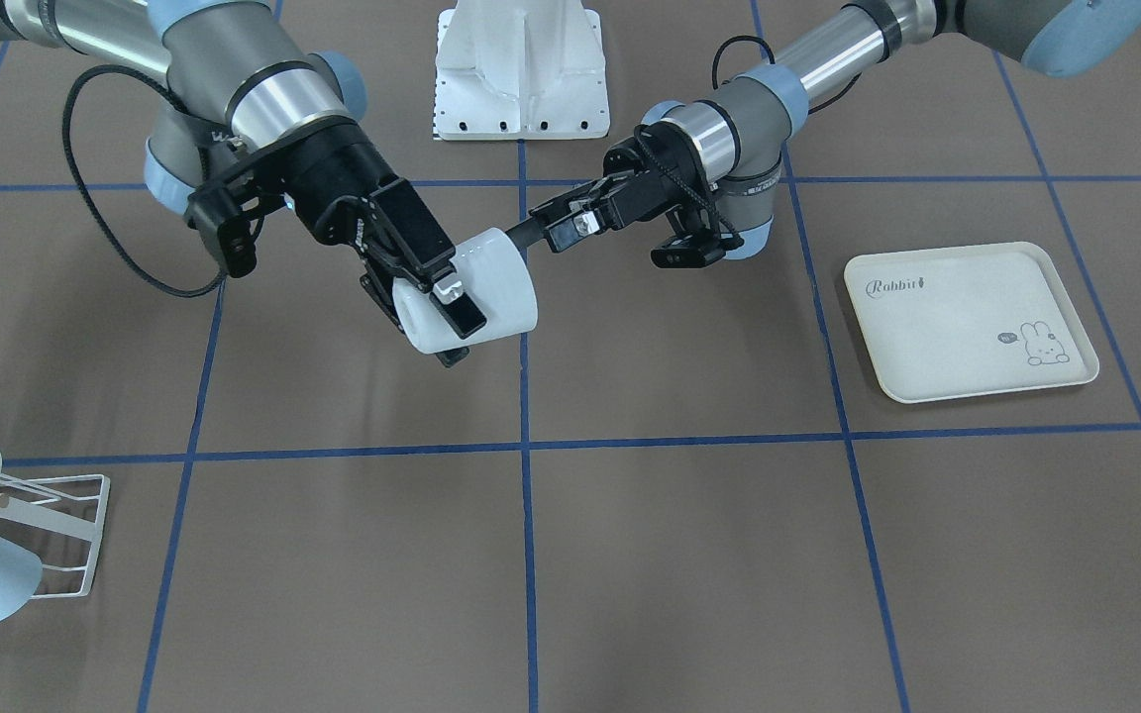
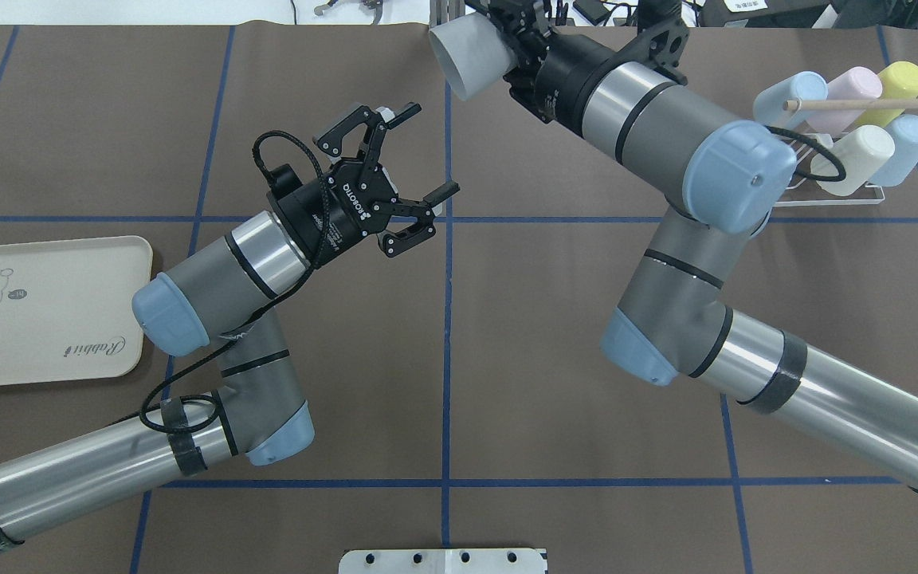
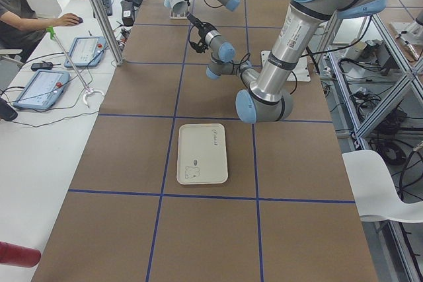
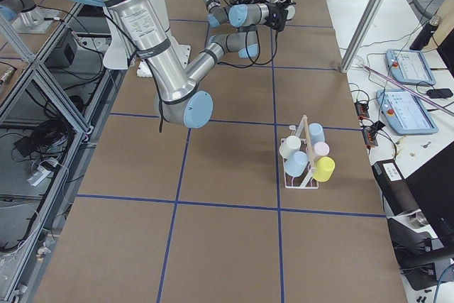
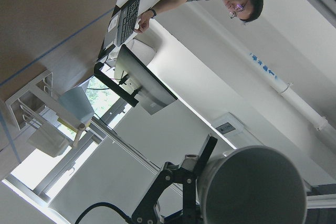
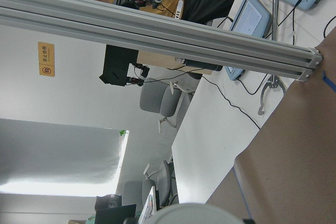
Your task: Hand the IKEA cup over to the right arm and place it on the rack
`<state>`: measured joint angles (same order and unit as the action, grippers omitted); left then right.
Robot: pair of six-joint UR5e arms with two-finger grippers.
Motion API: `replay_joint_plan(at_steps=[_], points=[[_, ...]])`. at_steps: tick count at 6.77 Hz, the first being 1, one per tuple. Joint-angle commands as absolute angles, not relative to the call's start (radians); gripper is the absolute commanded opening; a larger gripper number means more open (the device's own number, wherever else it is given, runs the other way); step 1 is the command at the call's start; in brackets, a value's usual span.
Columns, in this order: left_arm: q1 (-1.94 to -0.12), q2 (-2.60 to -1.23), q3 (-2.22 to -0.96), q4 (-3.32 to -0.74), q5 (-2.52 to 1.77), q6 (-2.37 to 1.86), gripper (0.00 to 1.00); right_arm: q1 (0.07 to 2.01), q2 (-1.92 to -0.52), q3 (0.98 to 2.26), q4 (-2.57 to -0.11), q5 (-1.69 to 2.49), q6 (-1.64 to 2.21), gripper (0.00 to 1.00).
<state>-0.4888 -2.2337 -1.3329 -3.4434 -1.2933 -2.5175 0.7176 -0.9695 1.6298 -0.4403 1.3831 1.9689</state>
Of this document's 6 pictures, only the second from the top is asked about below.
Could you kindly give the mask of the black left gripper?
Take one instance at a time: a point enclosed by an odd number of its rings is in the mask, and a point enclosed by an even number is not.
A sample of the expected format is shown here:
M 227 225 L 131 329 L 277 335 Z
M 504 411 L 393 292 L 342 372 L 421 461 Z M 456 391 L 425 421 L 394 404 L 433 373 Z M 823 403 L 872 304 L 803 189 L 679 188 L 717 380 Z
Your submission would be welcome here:
M 332 158 L 328 173 L 303 184 L 288 164 L 266 171 L 274 214 L 309 261 L 328 264 L 375 234 L 393 258 L 436 235 L 434 210 L 459 184 L 444 182 L 420 201 L 401 199 L 379 162 L 387 132 L 421 111 L 415 102 L 395 110 L 357 104 L 313 139 Z

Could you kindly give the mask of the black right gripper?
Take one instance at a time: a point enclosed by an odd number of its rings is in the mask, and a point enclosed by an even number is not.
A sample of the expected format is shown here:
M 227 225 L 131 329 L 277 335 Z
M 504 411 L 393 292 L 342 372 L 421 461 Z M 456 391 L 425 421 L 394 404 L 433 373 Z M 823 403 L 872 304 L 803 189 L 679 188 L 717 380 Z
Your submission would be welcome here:
M 515 55 L 503 79 L 529 112 L 590 144 L 624 144 L 645 110 L 686 109 L 678 55 L 689 32 L 677 1 L 641 1 L 637 36 L 614 51 L 551 28 L 535 1 L 469 1 Z

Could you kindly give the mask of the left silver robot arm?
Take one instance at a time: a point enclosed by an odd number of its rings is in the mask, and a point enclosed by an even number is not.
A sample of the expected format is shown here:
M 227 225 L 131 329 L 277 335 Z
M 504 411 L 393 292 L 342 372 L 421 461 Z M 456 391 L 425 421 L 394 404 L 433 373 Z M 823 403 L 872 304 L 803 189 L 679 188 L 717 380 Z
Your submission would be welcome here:
M 380 163 L 386 135 L 420 109 L 347 110 L 313 139 L 327 170 L 290 133 L 255 139 L 269 208 L 158 273 L 131 301 L 161 352 L 208 355 L 165 378 L 135 413 L 0 464 L 0 555 L 239 454 L 266 466 L 310 446 L 316 432 L 276 306 L 364 239 L 393 258 L 436 235 L 436 208 L 457 183 L 401 199 Z

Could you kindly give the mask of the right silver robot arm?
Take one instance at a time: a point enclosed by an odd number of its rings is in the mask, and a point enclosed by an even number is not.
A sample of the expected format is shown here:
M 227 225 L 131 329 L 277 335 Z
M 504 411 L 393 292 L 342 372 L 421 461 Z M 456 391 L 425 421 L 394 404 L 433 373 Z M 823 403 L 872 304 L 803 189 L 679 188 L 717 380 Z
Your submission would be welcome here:
M 740 266 L 793 182 L 869 182 L 842 147 L 889 132 L 858 128 L 831 145 L 743 119 L 696 94 L 679 72 L 688 32 L 670 1 L 645 1 L 637 36 L 611 49 L 565 35 L 543 1 L 470 1 L 478 72 L 436 32 L 436 55 L 462 99 L 506 81 L 536 119 L 561 124 L 662 194 L 667 210 L 610 316 L 602 351 L 642 381 L 686 375 L 754 413 L 878 466 L 918 495 L 918 397 L 802 337 L 733 308 L 728 285 L 781 287 L 781 259 Z

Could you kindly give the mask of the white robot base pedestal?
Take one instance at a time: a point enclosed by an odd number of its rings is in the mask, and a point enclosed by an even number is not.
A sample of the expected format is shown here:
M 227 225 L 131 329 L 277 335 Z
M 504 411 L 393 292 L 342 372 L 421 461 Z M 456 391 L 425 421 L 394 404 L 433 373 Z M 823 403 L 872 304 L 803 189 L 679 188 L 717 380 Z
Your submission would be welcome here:
M 339 560 L 339 573 L 547 573 L 537 548 L 357 549 Z

